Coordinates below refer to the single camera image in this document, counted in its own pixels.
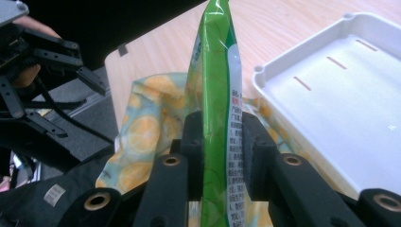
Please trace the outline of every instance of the fabric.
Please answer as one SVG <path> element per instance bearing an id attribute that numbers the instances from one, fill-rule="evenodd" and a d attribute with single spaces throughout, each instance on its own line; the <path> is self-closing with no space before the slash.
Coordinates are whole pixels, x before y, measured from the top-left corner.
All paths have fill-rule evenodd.
<path id="1" fill-rule="evenodd" d="M 115 140 L 116 154 L 107 162 L 96 187 L 111 187 L 125 194 L 148 180 L 155 158 L 169 153 L 173 139 L 182 137 L 186 73 L 154 75 L 132 83 L 121 132 Z M 291 152 L 268 123 L 271 115 L 261 99 L 243 100 L 243 111 L 259 117 L 281 152 Z M 267 202 L 246 202 L 246 226 L 272 226 Z M 200 205 L 190 204 L 189 226 L 199 225 Z"/>

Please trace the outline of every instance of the finger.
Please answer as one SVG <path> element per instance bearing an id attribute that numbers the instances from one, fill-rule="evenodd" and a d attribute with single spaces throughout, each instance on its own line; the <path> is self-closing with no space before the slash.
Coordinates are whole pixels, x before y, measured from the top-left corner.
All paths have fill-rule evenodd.
<path id="1" fill-rule="evenodd" d="M 12 85 L 16 88 L 25 88 L 29 86 L 29 84 L 31 84 L 36 78 L 40 70 L 41 66 L 39 64 L 35 64 L 34 66 L 25 69 L 20 73 L 18 78 L 12 82 Z"/>
<path id="2" fill-rule="evenodd" d="M 61 38 L 61 36 L 57 34 L 56 31 L 54 31 L 50 26 L 46 26 L 29 16 L 20 17 L 15 21 L 13 21 L 13 23 L 32 30 L 37 30 L 46 35 L 54 36 L 56 38 Z"/>

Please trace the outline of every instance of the table surface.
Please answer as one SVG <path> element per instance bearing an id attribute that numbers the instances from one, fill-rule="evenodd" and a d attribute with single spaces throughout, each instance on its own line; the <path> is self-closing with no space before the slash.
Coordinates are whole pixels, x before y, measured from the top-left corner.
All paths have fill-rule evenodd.
<path id="1" fill-rule="evenodd" d="M 128 53 L 105 60 L 118 128 L 131 83 L 170 72 L 187 72 L 207 2 L 125 44 Z M 253 69 L 338 21 L 348 12 L 371 12 L 401 25 L 401 0 L 231 0 L 242 62 L 243 95 L 255 97 Z"/>

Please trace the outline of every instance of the white tray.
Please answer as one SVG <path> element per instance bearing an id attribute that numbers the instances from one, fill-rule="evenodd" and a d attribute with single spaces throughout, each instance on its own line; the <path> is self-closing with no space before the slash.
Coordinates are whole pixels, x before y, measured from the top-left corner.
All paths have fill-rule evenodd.
<path id="1" fill-rule="evenodd" d="M 291 143 L 340 190 L 401 194 L 401 27 L 369 13 L 254 69 L 253 86 Z"/>

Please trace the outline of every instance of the plastic bag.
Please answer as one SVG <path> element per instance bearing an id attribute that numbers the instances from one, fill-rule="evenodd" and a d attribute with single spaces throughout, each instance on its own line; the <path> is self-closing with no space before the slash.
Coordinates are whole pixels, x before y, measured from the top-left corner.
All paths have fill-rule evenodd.
<path id="1" fill-rule="evenodd" d="M 188 70 L 185 105 L 202 110 L 201 226 L 244 226 L 241 62 L 226 0 L 203 13 Z"/>

